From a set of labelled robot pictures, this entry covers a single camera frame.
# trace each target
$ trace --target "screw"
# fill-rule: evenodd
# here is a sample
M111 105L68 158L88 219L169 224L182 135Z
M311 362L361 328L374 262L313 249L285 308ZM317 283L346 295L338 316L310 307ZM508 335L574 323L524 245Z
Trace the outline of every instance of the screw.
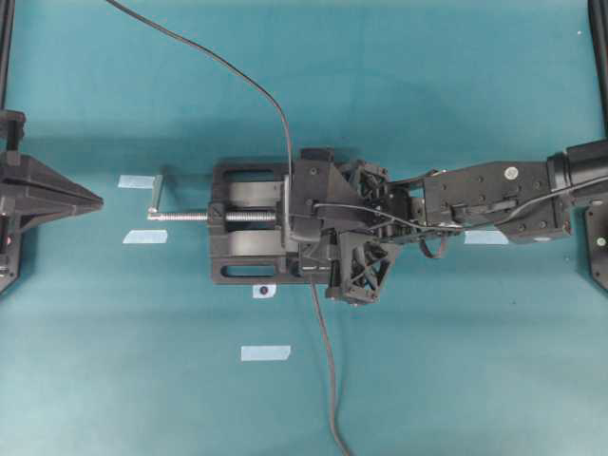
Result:
M520 170L515 166L509 166L504 170L504 177L508 181L514 181L520 175Z

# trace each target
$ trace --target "black cable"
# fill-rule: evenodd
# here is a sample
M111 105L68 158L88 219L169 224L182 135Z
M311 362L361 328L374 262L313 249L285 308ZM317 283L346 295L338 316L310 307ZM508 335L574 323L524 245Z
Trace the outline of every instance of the black cable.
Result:
M125 5L119 3L119 2L117 2L115 0L105 0L105 1L107 3L109 3L110 5L112 5L114 8L116 8L116 9L118 9L118 10L120 10L120 11L126 13L126 14L128 14L129 16L131 16L131 17L137 19L138 21L146 24L147 26L151 27L152 29L156 29L160 33L164 33L165 35L173 38L174 40L179 41L180 43L184 43L185 45L191 46L192 48L194 48L196 50L199 50L199 51L207 54L213 60L215 60L219 64L223 65L224 67L228 68L230 71L232 71L237 76L239 76L240 78L242 78L247 84L249 84L251 87L253 87L255 90L257 90L259 93L261 93L264 97L266 97L266 99L271 103L271 105L273 105L276 108L276 110L278 111L278 115L279 115L279 117L281 119L281 122L283 123L283 131L285 133L285 142L287 143L287 157L288 157L288 161L289 161L290 182L292 181L294 158L293 158L293 153L292 153L292 137L291 137L290 132L289 132L289 124L287 123L287 118L285 117L285 113L283 112L283 108L280 106L280 104L275 100L275 98L264 87L262 87L260 84L258 84L256 81L254 81L249 76L247 76L241 70L239 70L238 68L236 68L230 62L228 62L227 60L224 60L222 57L220 57L219 55L217 55L213 50L209 49L208 47L201 46L200 44L195 43L194 41L191 41L191 40L189 40L187 38L184 38L181 35L178 35L174 31L171 31L171 30L169 30L167 28L164 28L163 26L160 26L156 22L153 22L150 19L147 19L147 18L141 16L140 14L138 14L137 12L135 12L134 10L127 8Z
M2 44L0 45L0 109L5 108L7 99L7 84L9 79L10 41L12 36L12 23L15 14L15 0L0 2L2 15Z
M319 207L342 207L344 209L354 209L354 210L358 210L358 211L366 211L366 212L375 214L376 216L387 217L387 218L397 221L403 225L407 225L411 228L416 228L421 231L456 231L456 232L460 232L463 230L462 227L420 225L418 223L414 223L412 221L405 220L404 218L396 217L392 214L389 214L388 212L379 211L377 209L371 209L370 207L366 207L366 206L358 206L356 204L342 204L342 203L338 203L338 202L318 202L317 204L315 204L313 206L314 209L317 209Z
M425 257L430 259L439 259L446 256L447 253L447 236L441 236L441 244L439 244L439 249L434 254L428 248L427 242L424 239L420 239L418 243L420 245L420 250L425 255Z
M587 180L585 182L577 183L575 185L569 185L567 187L561 188L560 190L554 190L553 192L547 193L546 195L541 195L539 197L535 197L533 199L529 199L528 201L525 201L522 205L513 209L509 213L509 215L506 216L505 218L501 218L498 221L490 221L490 222L480 223L479 225L463 227L463 229L471 230L471 229L476 229L476 228L482 228L482 227L488 226L488 225L494 225L494 226L503 225L503 224L511 221L512 219L514 219L524 209L526 209L534 204L538 204L539 202L543 202L546 200L551 200L552 198L558 197L560 195L565 195L570 192L576 192L577 190L580 190L582 188L590 187L592 185L597 185L598 183L602 183L602 182L606 182L606 181L608 181L608 176L603 176L601 178Z
M349 448L346 446L342 437L340 436L340 431L338 430L337 423L335 422L335 364L333 362L333 352L332 352L332 343L330 342L330 337L327 334L327 327L325 326L325 319L323 318L323 313L321 312L321 306L319 304L319 296L316 292L316 285L314 283L314 279L311 276L311 291L313 292L313 304L314 304L314 312L316 313L316 319L319 321L319 327L321 328L321 335L323 336L323 343L325 344L325 352L327 353L327 364L330 369L330 430L332 431L332 436L337 445L340 447L340 451L344 456L351 456L349 452Z

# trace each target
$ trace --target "wire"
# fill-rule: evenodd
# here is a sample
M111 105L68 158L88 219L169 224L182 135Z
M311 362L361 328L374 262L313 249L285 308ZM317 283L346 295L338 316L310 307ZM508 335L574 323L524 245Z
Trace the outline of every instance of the wire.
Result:
M539 202L543 202L546 200L551 200L552 198L558 197L560 195L565 195L567 193L570 192L575 192L577 190L580 190L582 188L586 188L586 187L590 187L592 185L596 185L598 183L602 183L602 182L606 182L608 181L608 176L604 176L601 178L595 178L595 179L591 179L591 180L587 180L585 182L581 182L581 183L577 183L575 185L569 185L567 187L561 188L560 190L554 190L553 192L547 193L546 195L542 195L540 197L536 197L533 199L529 199L528 201L525 201L522 205L516 207L515 209L513 209L509 215L505 218L501 218L497 221L490 221L490 222L485 222L485 223L480 223L479 225L472 225L469 227L463 227L463 229L466 230L470 230L470 229L475 229L475 228L481 228L487 225L494 225L494 226L498 226L498 225L502 225L505 224L509 221L511 221L512 219L516 218L518 214L520 214L523 210L525 210L526 208L534 205L534 204L538 204Z
M288 161L289 161L289 176L290 176L290 181L292 181L292 176L294 174L293 169L294 169L294 157L293 157L293 152L292 152L292 137L289 131L289 124L287 123L287 118L285 117L285 113L283 112L283 108L280 106L280 104L278 103L277 100L275 100L275 98L264 88L262 87L260 84L258 84L256 81L254 81L252 78L250 78L249 76L247 76L245 73L243 73L240 69L238 69L237 67L235 67L234 65L232 65L230 62L228 62L227 60L223 59L222 57L220 57L219 55L217 55L213 50L211 50L208 47L205 46L201 46L200 44L189 40L187 38L184 38L181 35L178 35L176 32L171 31L163 26L160 26L159 24L157 24L156 22L151 21L150 19L147 19L143 16L141 16L140 14L138 14L137 12L135 12L132 9L127 8L125 5L115 1L115 0L105 0L107 3L109 3L111 6L113 6L114 8L124 12L125 14L128 14L129 16L137 19L138 21L146 24L147 26L151 27L152 29L156 29L157 31L159 31L160 33L164 33L165 35L173 38L174 40L179 41L180 43L184 43L185 45L188 45L196 50L199 50L205 54L207 54L209 57L211 57L213 60L215 60L216 62L218 62L219 64L223 65L224 67L228 68L230 71L232 71L233 73L235 73L238 77L242 78L247 84L249 84L251 87L253 87L255 90L257 90L259 93L261 93L270 103L271 105L273 105L276 108L276 111L278 112L278 115L281 119L281 122L283 124L283 132L285 133L285 142L287 144L287 157L288 157Z
M340 431L337 427L337 423L335 422L335 364L333 362L332 343L330 342L330 337L327 334L325 319L323 318L321 306L319 305L319 295L316 292L316 284L314 283L314 279L312 276L311 291L313 292L314 313L316 314L316 319L319 321L321 335L323 336L323 343L325 344L325 352L327 353L327 364L330 369L330 430L332 431L333 439L340 447L340 451L342 451L342 454L344 456L351 456L349 448L344 443L344 440L342 440L342 437L340 436Z
M451 227L451 226L425 226L425 225L420 225L418 223L414 223L412 221L409 220L405 220L404 218L400 218L400 217L396 217L392 214L389 214L388 212L384 212L384 211L380 211L377 209L371 209L370 207L366 207L366 206L358 206L356 204L342 204L342 203L337 203L337 202L318 202L317 204L315 204L313 206L314 209L317 209L319 207L342 207L344 209L354 209L354 210L358 210L358 211L366 211L366 212L370 212L372 214L375 214L376 216L382 216L382 217L388 217L389 219L392 219L394 221L398 221L399 223L402 223L404 225L407 225L411 228L416 228L418 230L422 230L422 231L455 231L455 232L460 232L463 230L462 227Z
M569 185L567 187L561 188L560 190L555 190L555 191L547 193L545 195L541 195L539 197L525 201L523 204L521 204L520 206L513 209L509 213L509 215L505 218L501 218L497 221L488 221L488 222L480 223L477 225L470 225L470 226L458 226L458 227L456 227L456 226L436 226L436 225L435 226L432 226L432 225L425 226L425 225L420 225L418 223L411 222L409 220L405 220L404 218L396 217L387 212L379 211L377 209L371 209L370 207L366 207L366 206L358 206L355 204L342 204L342 203L337 203L337 202L318 202L317 204L315 204L313 206L313 208L317 209L319 207L342 207L345 209L366 211L366 212L375 214L377 216L387 217L389 219L392 219L394 221L407 225L411 228L416 228L416 229L419 229L422 231L462 232L464 230L475 230L475 229L483 228L486 226L491 226L491 225L498 226L498 225L505 224L505 223L511 221L512 219L516 218L522 211L524 211L525 209L527 209L528 207L530 207L534 204L538 204L539 202L543 202L545 200L551 200L552 198L558 197L560 195L565 195L567 193L575 192L577 190L581 190L583 188L590 187L592 185L597 185L598 183L602 183L602 182L606 182L606 181L608 181L608 176L603 176L601 178L587 180L585 182L577 183L575 185Z

